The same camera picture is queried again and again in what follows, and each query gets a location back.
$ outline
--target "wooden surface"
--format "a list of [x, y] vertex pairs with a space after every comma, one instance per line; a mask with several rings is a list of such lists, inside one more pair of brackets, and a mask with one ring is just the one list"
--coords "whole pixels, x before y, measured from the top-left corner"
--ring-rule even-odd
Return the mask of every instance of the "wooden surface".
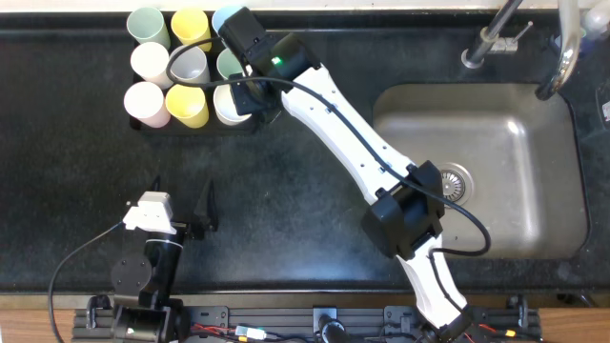
[[[58, 310], [59, 332], [70, 342], [73, 310]], [[610, 309], [541, 309], [542, 331], [548, 342], [610, 343]], [[0, 311], [1, 343], [54, 343], [44, 310]]]

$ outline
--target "white wall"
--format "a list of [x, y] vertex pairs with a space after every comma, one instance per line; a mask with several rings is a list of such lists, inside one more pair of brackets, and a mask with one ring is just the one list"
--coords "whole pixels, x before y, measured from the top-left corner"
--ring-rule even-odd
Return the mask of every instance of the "white wall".
[[[591, 8], [600, 0], [574, 0]], [[143, 6], [203, 10], [237, 4], [254, 10], [498, 9], [505, 0], [0, 0], [0, 11], [131, 11]], [[557, 0], [524, 0], [522, 9], [555, 9]]]

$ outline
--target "sink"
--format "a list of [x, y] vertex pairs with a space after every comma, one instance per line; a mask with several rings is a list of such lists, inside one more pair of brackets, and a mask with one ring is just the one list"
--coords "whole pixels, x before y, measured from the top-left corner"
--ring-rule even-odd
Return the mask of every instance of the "sink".
[[[432, 161], [445, 197], [477, 216], [494, 258], [563, 258], [588, 233], [572, 114], [536, 85], [400, 85], [377, 99], [374, 128], [415, 163]], [[483, 246], [452, 209], [440, 220], [443, 246]]]

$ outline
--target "black countertop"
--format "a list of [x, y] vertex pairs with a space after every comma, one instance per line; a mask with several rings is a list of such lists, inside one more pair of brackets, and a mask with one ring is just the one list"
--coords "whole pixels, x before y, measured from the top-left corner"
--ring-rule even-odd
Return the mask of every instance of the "black countertop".
[[[359, 227], [367, 205], [349, 173], [290, 115], [247, 136], [133, 131], [122, 103], [132, 83], [125, 17], [4, 18], [1, 292], [43, 292], [57, 263], [118, 222], [126, 201], [158, 174], [181, 211], [194, 207], [206, 175], [216, 185], [220, 229], [186, 244], [176, 293], [410, 290], [398, 263], [382, 256]], [[369, 122], [377, 97], [394, 85], [536, 83], [557, 63], [545, 43], [557, 29], [549, 13], [518, 16], [509, 30], [531, 18], [536, 29], [516, 55], [489, 57], [477, 71], [463, 68], [459, 55], [489, 13], [262, 17], [268, 28], [299, 30]], [[349, 29], [338, 30], [342, 24]], [[610, 289], [610, 132], [598, 104], [610, 100], [608, 56], [610, 45], [599, 44], [561, 92], [575, 115], [591, 227], [585, 246], [565, 260], [450, 260], [465, 292]], [[142, 245], [141, 232], [111, 233], [66, 265], [57, 290], [109, 292], [112, 265]]]

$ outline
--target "drain strainer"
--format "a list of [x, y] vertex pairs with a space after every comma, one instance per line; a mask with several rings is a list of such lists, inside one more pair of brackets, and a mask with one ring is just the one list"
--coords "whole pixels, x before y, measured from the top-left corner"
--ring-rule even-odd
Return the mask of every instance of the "drain strainer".
[[442, 194], [445, 199], [463, 205], [473, 195], [475, 184], [468, 171], [457, 163], [438, 165], [442, 179]]
[[456, 202], [464, 196], [466, 185], [464, 179], [455, 171], [441, 171], [442, 194], [445, 199]]

